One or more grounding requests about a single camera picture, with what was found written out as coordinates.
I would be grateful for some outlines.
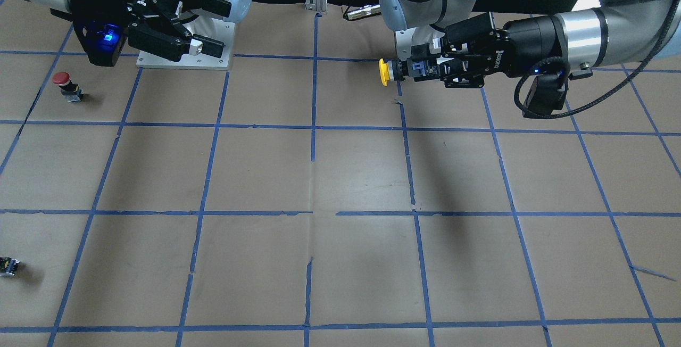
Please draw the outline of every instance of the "cable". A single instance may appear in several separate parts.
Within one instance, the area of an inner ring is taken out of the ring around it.
[[[538,63],[535,63],[535,65],[532,66],[532,68],[530,68],[530,71],[528,71],[528,73],[526,73],[522,78],[520,78],[520,81],[518,81],[518,85],[516,85],[516,91],[515,91],[515,93],[513,93],[513,101],[516,103],[516,106],[520,110],[525,112],[526,114],[531,114],[532,117],[528,117],[528,118],[557,119],[557,118],[569,117],[569,116],[577,114],[579,112],[583,112],[584,110],[591,109],[592,107],[594,107],[594,106],[600,104],[601,102],[605,101],[606,99],[608,99],[608,97],[619,92],[623,87],[627,86],[628,83],[632,82],[632,80],[634,78],[636,78],[636,76],[638,76],[639,73],[641,73],[645,69],[647,64],[650,61],[652,61],[652,59],[657,55],[657,53],[659,53],[662,50],[662,47],[665,43],[665,39],[666,39],[667,34],[669,32],[669,29],[671,29],[671,23],[674,21],[674,17],[676,16],[676,10],[679,7],[679,2],[681,2],[681,0],[674,0],[671,3],[671,8],[669,8],[669,12],[667,12],[667,17],[665,18],[664,23],[662,23],[660,37],[658,37],[657,42],[655,42],[655,45],[652,47],[652,50],[647,55],[647,57],[641,62],[641,65],[639,65],[639,67],[636,68],[636,70],[632,71],[632,73],[627,78],[625,78],[625,80],[620,82],[619,85],[612,88],[606,94],[601,95],[601,97],[589,102],[588,104],[586,104],[586,105],[584,105],[580,108],[572,109],[572,110],[569,110],[567,112],[563,112],[563,113],[559,113],[559,114],[546,114],[546,115],[537,114],[537,113],[533,112],[532,110],[527,109],[527,107],[525,107],[525,105],[523,105],[520,102],[520,89],[525,84],[525,82],[528,80],[528,78],[535,75],[534,70],[539,69],[542,66],[548,65],[550,63],[562,63],[565,68],[567,68],[569,66],[567,59],[565,59],[564,57],[550,57],[550,58],[547,58],[547,59],[543,59],[543,60],[539,61]]]

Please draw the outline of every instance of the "black cable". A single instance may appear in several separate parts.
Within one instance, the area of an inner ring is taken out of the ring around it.
[[[608,97],[619,92],[623,87],[627,86],[628,83],[632,82],[632,80],[634,78],[636,78],[636,76],[638,76],[639,73],[641,73],[645,69],[647,64],[650,61],[652,61],[652,59],[655,56],[657,56],[657,54],[662,50],[662,47],[665,43],[665,39],[666,39],[667,34],[669,32],[669,29],[671,29],[671,23],[674,22],[674,17],[676,16],[676,10],[679,7],[679,2],[681,2],[681,0],[674,0],[671,3],[671,8],[669,8],[669,12],[667,12],[667,17],[665,18],[664,23],[662,23],[660,36],[658,37],[657,42],[655,42],[655,45],[652,47],[652,50],[650,51],[650,53],[641,62],[641,65],[639,65],[639,67],[636,68],[636,70],[632,71],[632,73],[627,78],[625,78],[625,80],[620,82],[619,85],[612,88],[606,94],[601,95],[601,97],[589,102],[588,104],[586,104],[586,105],[584,105],[580,108],[572,109],[572,110],[569,110],[567,112],[563,112],[563,113],[559,113],[559,114],[546,114],[546,115],[537,114],[537,113],[533,112],[532,110],[527,109],[527,107],[525,107],[525,105],[523,105],[520,102],[520,89],[523,86],[523,84],[528,80],[528,78],[535,75],[536,69],[540,69],[542,66],[548,65],[550,63],[562,63],[563,66],[564,66],[564,70],[569,68],[569,63],[567,62],[567,59],[565,59],[564,57],[550,57],[550,58],[547,58],[547,59],[543,59],[543,60],[539,61],[538,63],[535,63],[535,65],[532,66],[532,68],[530,68],[530,71],[528,71],[522,78],[520,78],[520,81],[518,81],[518,85],[516,85],[516,91],[515,91],[515,93],[513,93],[513,101],[516,103],[516,106],[520,110],[525,112],[526,114],[531,114],[531,117],[529,117],[529,118],[557,119],[557,118],[569,117],[569,116],[577,114],[579,112],[583,112],[584,110],[591,109],[592,107],[594,107],[594,106],[600,104],[601,102],[605,101],[606,99],[608,99]]]

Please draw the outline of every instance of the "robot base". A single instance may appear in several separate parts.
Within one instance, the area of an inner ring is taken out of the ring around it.
[[[145,69],[229,70],[234,49],[236,25],[233,22],[221,20],[213,20],[213,23],[217,32],[217,36],[214,38],[225,44],[221,58],[207,56],[206,54],[198,54],[197,56],[185,54],[180,62],[173,62],[151,53],[140,52],[137,58],[137,67]]]

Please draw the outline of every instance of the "small electronic component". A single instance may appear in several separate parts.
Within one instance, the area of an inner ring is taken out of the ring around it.
[[[14,258],[0,257],[0,277],[13,277],[20,263]]]
[[[80,102],[82,99],[82,90],[78,86],[71,82],[71,76],[64,71],[57,73],[52,78],[52,82],[61,88],[61,95],[66,98],[68,102]]]

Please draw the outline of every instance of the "red button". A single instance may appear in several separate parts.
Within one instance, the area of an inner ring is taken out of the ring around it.
[[[56,85],[59,85],[59,86],[66,85],[67,83],[69,83],[70,80],[71,80],[71,76],[69,76],[69,74],[66,73],[65,71],[61,71],[61,72],[57,73],[52,78],[52,82],[55,83]]]

